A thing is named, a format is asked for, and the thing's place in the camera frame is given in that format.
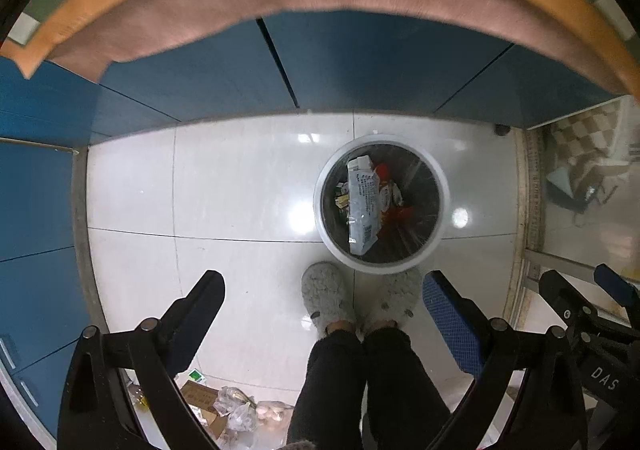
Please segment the white printed snack bag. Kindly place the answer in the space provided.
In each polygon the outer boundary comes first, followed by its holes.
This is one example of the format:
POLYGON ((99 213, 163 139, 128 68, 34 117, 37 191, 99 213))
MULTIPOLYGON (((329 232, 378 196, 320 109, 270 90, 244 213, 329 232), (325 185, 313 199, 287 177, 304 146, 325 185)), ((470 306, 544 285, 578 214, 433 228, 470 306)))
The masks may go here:
POLYGON ((380 178, 368 155, 347 163, 349 251, 363 256, 378 239, 381 228, 380 178))

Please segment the brown cardboard box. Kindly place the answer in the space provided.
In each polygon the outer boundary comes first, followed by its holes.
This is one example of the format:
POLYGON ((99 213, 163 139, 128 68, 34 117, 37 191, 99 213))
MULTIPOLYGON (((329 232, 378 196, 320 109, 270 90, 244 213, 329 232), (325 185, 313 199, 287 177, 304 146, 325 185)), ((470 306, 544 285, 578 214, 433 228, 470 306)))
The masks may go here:
POLYGON ((215 408, 218 390, 194 381, 186 381, 180 392, 209 436, 218 439, 227 427, 227 418, 215 408))

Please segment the grey slipper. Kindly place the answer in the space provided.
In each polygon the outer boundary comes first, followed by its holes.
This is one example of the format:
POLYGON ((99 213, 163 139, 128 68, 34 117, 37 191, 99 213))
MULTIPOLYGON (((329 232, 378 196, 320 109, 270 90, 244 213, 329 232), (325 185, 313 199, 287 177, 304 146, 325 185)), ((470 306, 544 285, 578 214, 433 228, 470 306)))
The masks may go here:
POLYGON ((422 275, 414 269, 383 277, 361 322, 363 334, 369 335, 383 327, 404 327, 414 317, 414 309, 421 299, 422 282, 422 275))
POLYGON ((302 297, 309 318, 320 337, 347 326, 355 331, 356 314, 345 279, 331 262, 317 262, 302 277, 302 297))

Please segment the clear plastic bag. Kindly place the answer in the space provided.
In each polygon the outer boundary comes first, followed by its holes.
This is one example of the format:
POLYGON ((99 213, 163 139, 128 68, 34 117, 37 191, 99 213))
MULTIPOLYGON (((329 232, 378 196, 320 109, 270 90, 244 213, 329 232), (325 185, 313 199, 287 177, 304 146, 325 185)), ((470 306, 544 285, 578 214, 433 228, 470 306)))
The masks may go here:
POLYGON ((257 428, 256 402, 236 387, 222 387, 214 402, 214 408, 227 420, 228 430, 253 433, 257 428))

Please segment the grey right slipper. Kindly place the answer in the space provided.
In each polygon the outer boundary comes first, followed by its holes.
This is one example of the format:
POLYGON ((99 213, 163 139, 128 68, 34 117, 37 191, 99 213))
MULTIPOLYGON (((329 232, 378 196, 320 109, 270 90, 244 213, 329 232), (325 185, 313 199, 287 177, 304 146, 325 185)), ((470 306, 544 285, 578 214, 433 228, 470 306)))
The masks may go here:
POLYGON ((414 269, 383 277, 361 322, 363 334, 369 335, 383 327, 404 327, 414 317, 414 309, 421 299, 422 282, 422 275, 414 269))

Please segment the blue kitchen cabinet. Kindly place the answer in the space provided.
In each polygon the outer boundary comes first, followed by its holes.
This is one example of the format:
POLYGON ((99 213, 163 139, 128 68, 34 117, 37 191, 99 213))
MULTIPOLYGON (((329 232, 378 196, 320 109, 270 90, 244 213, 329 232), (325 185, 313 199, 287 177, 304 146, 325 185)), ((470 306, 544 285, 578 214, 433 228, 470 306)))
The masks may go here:
POLYGON ((380 132, 439 162, 462 240, 511 246, 515 147, 613 98, 551 58, 481 32, 369 12, 280 13, 89 81, 1 63, 1 367, 49 432, 78 337, 160 317, 207 270, 227 296, 193 366, 293 401, 316 333, 299 291, 331 254, 314 187, 344 144, 380 132))

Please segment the black trouser left leg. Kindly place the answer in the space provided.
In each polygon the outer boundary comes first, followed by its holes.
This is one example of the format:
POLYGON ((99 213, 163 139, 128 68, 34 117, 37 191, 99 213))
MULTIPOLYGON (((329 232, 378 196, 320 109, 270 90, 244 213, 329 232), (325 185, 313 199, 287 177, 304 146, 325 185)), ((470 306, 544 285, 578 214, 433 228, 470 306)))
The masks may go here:
POLYGON ((362 344, 338 329, 318 340, 288 428, 288 449, 361 449, 362 344))

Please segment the black trouser right leg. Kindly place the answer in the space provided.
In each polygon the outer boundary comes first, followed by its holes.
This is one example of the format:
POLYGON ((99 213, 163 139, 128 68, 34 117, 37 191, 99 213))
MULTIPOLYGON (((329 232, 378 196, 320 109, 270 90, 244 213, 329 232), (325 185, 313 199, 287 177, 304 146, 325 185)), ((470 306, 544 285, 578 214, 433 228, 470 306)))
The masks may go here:
POLYGON ((382 327, 362 343, 368 386, 370 432, 380 449, 424 450, 442 430, 450 411, 410 337, 382 327))

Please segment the white round trash bin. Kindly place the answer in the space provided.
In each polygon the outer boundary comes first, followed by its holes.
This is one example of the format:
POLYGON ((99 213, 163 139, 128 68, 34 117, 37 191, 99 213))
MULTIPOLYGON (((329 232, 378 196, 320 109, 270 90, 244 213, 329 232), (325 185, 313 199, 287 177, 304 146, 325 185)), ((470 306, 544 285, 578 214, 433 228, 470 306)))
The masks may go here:
POLYGON ((322 168, 314 219, 323 243, 345 266, 367 274, 416 268, 434 251, 450 207, 445 173, 423 147, 367 135, 322 168))

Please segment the grey left slipper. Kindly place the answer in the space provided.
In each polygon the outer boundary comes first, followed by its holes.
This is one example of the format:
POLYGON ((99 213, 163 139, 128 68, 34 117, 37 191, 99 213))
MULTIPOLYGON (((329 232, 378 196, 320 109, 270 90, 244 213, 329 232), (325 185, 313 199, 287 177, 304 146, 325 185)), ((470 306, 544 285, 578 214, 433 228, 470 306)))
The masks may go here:
POLYGON ((345 279, 331 262, 317 262, 302 277, 302 297, 309 318, 320 337, 347 326, 355 331, 356 314, 345 279))

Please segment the black trouser leg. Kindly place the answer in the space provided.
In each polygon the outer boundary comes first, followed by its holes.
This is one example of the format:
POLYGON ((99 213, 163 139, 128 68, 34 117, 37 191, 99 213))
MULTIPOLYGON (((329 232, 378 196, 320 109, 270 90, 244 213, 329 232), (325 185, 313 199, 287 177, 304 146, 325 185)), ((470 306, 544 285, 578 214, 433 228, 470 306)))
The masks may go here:
POLYGON ((288 428, 288 449, 361 449, 362 344, 338 329, 318 340, 288 428))
POLYGON ((410 337, 382 327, 362 343, 368 386, 370 432, 380 449, 424 450, 442 430, 450 411, 410 337))

